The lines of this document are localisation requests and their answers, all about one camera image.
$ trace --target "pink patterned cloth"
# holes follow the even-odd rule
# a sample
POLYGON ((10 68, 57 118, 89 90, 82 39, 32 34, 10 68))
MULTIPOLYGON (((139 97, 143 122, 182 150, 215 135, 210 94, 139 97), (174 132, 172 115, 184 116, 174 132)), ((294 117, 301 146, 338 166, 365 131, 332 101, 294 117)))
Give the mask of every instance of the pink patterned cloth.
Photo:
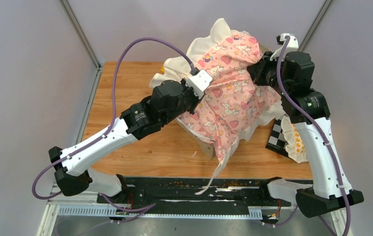
POLYGON ((245 130, 264 111, 280 100, 270 87, 257 87, 246 71, 262 57, 257 40, 240 32, 213 46, 195 66, 206 70, 213 82, 195 114, 184 113, 179 119, 195 131, 202 141, 214 146, 221 162, 237 133, 245 130))

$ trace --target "metal floor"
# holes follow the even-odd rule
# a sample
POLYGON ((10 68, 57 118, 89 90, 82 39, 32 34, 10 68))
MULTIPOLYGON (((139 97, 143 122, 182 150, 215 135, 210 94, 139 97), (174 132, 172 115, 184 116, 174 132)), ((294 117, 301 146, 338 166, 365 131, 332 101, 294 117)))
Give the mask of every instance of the metal floor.
MULTIPOLYGON (((286 220, 291 211, 281 211, 281 221, 286 220)), ((328 214, 326 220, 331 222, 328 214)), ((93 226, 109 221, 108 217, 61 216, 57 218, 57 232, 60 236, 77 236, 93 226)), ((282 227, 262 226, 256 220, 225 219, 161 219, 140 218, 132 222, 106 224, 84 236, 329 236, 330 233, 318 217, 308 219, 297 212, 295 217, 282 227)))

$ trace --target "black metal base plate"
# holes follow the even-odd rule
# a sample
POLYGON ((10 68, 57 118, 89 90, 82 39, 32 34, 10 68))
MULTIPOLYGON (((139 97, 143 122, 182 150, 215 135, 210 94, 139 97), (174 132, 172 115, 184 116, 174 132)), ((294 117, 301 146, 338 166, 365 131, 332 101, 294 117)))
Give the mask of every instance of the black metal base plate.
MULTIPOLYGON (((278 206, 276 199, 258 188, 263 185, 263 179, 214 179, 205 193, 195 195, 208 181, 207 178, 125 177, 129 186, 126 194, 133 195, 133 208, 156 203, 148 213, 247 215, 249 206, 278 206)), ((312 184, 310 180, 294 181, 312 184)), ((114 202, 126 204, 127 201, 128 197, 114 202)), ((97 202, 107 203, 100 195, 97 202)), ((282 201, 281 205, 286 207, 290 203, 282 201)))

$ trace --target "wooden table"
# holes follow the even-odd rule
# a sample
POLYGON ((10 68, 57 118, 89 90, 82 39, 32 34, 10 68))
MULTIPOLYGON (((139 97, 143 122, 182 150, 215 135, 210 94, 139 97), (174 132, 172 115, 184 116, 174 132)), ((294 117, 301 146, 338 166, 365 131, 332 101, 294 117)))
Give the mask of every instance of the wooden table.
MULTIPOLYGON (((106 127, 112 116, 111 84, 116 63, 103 68, 84 139, 106 127)), ((149 81, 160 73, 162 62, 124 62, 116 87, 117 115, 152 94, 149 81)), ((218 177, 310 179, 308 163, 297 164, 265 148, 273 123, 256 129, 251 140, 240 141, 218 177)), ((93 165, 108 174, 147 177, 211 177, 218 164, 200 151, 198 143, 176 122, 131 145, 116 150, 93 165)))

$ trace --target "cloth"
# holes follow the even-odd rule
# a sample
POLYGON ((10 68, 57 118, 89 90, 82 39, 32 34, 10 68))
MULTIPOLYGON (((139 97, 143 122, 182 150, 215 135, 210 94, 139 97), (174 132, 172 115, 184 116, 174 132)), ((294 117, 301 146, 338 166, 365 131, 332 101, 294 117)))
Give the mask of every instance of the cloth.
POLYGON ((288 152, 289 158, 298 163, 307 162, 307 152, 304 143, 288 116, 283 116, 280 126, 282 128, 283 137, 288 143, 285 146, 285 150, 288 152))
MULTIPOLYGON (((193 135, 214 147, 219 165, 212 181, 224 169, 239 140, 248 141, 258 125, 268 124, 284 115, 284 111, 280 96, 270 87, 255 86, 246 71, 247 66, 262 57, 257 39, 249 33, 231 30, 221 18, 208 37, 192 42, 186 54, 198 69, 206 70, 214 79, 195 114, 184 113, 177 119, 193 135)), ((182 57, 166 60, 163 67, 164 74, 156 74, 151 87, 190 76, 190 67, 182 57)), ((202 194, 211 181, 197 194, 202 194)))

